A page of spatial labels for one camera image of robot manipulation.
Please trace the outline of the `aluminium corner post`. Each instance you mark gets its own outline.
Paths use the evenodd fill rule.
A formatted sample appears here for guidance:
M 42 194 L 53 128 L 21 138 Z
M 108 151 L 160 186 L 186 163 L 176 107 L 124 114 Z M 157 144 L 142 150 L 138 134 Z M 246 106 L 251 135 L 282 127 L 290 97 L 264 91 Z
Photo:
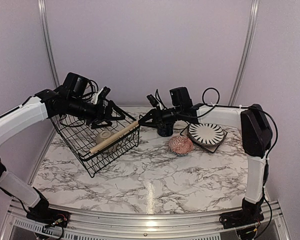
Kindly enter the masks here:
M 231 92 L 231 95 L 230 95 L 230 98 L 228 101 L 229 106 L 233 106 L 235 104 L 235 102 L 238 98 L 239 92 L 240 92 L 240 87 L 243 83 L 247 62 L 248 62 L 249 55 L 250 55 L 250 52 L 251 52 L 251 49 L 253 46 L 254 36 L 255 36 L 255 32 L 256 32 L 259 5 L 260 5 L 259 0 L 251 1 L 246 36 L 245 36 L 245 40 L 244 40 L 242 55 L 241 55 L 241 59 L 239 62 L 234 85 L 233 85 L 232 92 Z
M 56 63 L 53 55 L 53 48 L 52 42 L 49 32 L 49 24 L 48 24 L 48 16 L 47 16 L 47 9 L 46 9 L 46 1 L 45 0 L 38 0 L 38 10 L 39 10 L 39 17 L 41 22 L 41 28 L 43 33 L 43 41 L 44 46 L 47 54 L 48 65 L 51 72 L 53 84 L 55 87 L 60 85 L 59 76 L 56 68 Z

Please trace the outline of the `dark blue mug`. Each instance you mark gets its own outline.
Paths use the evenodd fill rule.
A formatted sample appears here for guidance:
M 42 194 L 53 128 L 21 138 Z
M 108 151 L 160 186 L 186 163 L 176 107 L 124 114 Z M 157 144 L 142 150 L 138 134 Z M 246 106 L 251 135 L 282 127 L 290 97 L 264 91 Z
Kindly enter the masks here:
M 162 123 L 158 125 L 157 134 L 161 137 L 170 137 L 174 133 L 174 123 Z

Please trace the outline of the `black wire dish rack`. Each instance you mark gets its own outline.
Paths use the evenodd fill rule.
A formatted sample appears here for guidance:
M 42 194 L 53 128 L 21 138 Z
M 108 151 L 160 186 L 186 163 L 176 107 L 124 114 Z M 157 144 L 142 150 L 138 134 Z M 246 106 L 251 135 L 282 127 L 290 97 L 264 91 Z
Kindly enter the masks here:
M 123 113 L 124 120 L 111 121 L 112 126 L 98 129 L 91 129 L 91 124 L 83 119 L 66 114 L 54 116 L 51 122 L 65 145 L 93 178 L 96 173 L 139 145 L 138 126 L 123 132 L 137 119 L 125 110 Z

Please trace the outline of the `square floral plate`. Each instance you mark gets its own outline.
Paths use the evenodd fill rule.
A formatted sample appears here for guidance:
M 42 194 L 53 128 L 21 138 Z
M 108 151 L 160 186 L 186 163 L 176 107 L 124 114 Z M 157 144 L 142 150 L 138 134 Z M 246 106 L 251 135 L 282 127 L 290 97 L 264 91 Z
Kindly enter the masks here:
M 188 127 L 190 126 L 190 124 L 186 127 L 186 128 L 184 128 L 181 132 L 180 132 L 180 135 L 181 136 L 185 136 L 185 137 L 188 137 Z M 224 133 L 225 133 L 225 138 L 224 138 L 224 141 L 225 141 L 225 139 L 226 139 L 226 136 L 227 136 L 227 134 L 228 134 L 228 132 L 226 131 L 226 130 L 224 130 Z M 200 145 L 198 145 L 198 144 L 196 144 L 196 143 L 194 143 L 194 142 L 192 142 L 193 144 L 195 144 L 196 146 L 198 146 L 198 147 L 200 147 L 200 148 L 202 148 L 202 149 L 204 149 L 204 150 L 206 150 L 206 151 L 208 151 L 209 153 L 214 153 L 217 149 L 218 149 L 218 147 L 220 146 L 215 146 L 215 147 L 205 147 L 205 146 L 200 146 Z

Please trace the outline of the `white round plate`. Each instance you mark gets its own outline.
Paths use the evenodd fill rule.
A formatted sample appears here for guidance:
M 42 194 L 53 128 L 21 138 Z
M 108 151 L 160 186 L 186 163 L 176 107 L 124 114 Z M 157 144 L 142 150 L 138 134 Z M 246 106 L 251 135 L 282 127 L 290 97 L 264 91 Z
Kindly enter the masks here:
M 190 124 L 188 135 L 195 143 L 213 147 L 220 145 L 225 139 L 225 131 L 214 123 Z

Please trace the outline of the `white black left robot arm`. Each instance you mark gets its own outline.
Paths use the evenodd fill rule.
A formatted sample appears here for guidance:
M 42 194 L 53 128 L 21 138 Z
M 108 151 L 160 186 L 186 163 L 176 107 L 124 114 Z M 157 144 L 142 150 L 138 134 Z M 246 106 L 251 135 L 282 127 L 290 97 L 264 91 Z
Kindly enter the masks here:
M 73 116 L 92 129 L 109 127 L 124 120 L 125 114 L 107 100 L 110 88 L 98 90 L 96 83 L 69 72 L 62 85 L 30 96 L 23 104 L 0 116 L 0 146 L 22 130 L 55 116 Z M 54 211 L 48 200 L 35 188 L 7 171 L 0 159 L 0 189 L 28 206 L 27 216 L 48 223 Z

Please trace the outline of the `aluminium right corner post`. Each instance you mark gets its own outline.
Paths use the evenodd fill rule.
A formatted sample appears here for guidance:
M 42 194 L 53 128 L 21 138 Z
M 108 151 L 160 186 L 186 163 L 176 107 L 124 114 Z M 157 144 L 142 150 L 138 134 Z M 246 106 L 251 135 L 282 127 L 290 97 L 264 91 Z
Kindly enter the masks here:
M 231 95 L 230 95 L 230 98 L 228 101 L 229 106 L 233 106 L 235 104 L 235 102 L 238 98 L 239 92 L 240 92 L 240 87 L 243 83 L 247 62 L 248 62 L 249 55 L 250 55 L 250 52 L 251 52 L 251 49 L 253 46 L 254 36 L 255 36 L 255 32 L 256 32 L 259 5 L 260 5 L 259 0 L 251 1 L 246 36 L 245 36 L 245 40 L 244 40 L 242 55 L 241 55 L 241 59 L 239 62 L 234 85 L 233 85 L 232 92 L 231 92 Z

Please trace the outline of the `aluminium front frame rail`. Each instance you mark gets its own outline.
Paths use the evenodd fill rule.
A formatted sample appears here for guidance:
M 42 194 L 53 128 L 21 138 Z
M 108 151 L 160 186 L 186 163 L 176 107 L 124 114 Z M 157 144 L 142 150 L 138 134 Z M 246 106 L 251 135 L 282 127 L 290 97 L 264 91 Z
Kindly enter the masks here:
M 0 231 L 0 240 L 52 240 L 61 233 L 65 240 L 237 240 L 244 226 L 225 229 L 223 210 L 178 214 L 134 214 L 102 212 L 52 205 L 69 212 L 68 225 L 43 229 L 43 224 L 26 218 L 21 204 L 12 200 Z

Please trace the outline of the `blue white patterned bowl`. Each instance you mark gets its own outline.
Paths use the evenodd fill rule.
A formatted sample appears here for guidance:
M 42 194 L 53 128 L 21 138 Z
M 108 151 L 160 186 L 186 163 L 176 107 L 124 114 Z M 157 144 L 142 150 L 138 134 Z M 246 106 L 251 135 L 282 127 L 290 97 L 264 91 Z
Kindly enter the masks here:
M 194 145 L 188 137 L 176 135 L 169 140 L 168 147 L 175 155 L 185 156 L 193 150 Z

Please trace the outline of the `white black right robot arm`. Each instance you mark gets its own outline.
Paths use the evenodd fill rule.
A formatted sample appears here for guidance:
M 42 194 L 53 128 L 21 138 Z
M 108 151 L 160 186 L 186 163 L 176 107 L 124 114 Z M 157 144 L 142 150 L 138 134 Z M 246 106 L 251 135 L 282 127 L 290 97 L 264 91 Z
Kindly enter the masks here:
M 205 101 L 193 104 L 186 87 L 169 91 L 172 107 L 166 108 L 160 99 L 148 95 L 152 109 L 139 119 L 141 126 L 155 128 L 161 136 L 171 136 L 177 121 L 189 124 L 222 125 L 237 128 L 247 155 L 248 175 L 246 193 L 241 209 L 221 214 L 219 221 L 225 228 L 255 223 L 264 219 L 261 206 L 265 199 L 265 184 L 269 175 L 269 153 L 277 143 L 268 122 L 272 117 L 259 104 L 225 106 Z

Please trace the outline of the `aluminium left corner post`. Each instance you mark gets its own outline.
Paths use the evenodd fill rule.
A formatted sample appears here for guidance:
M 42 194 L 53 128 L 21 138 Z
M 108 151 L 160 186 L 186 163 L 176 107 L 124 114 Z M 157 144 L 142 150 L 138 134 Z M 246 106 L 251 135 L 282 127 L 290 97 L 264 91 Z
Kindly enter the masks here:
M 48 65 L 51 72 L 53 84 L 55 87 L 60 85 L 59 76 L 56 68 L 56 63 L 53 55 L 53 48 L 52 42 L 49 32 L 49 24 L 48 24 L 48 16 L 47 16 L 47 9 L 46 9 L 46 1 L 45 0 L 38 0 L 38 10 L 39 10 L 39 17 L 41 22 L 41 28 L 43 33 L 43 41 L 44 46 L 47 54 Z

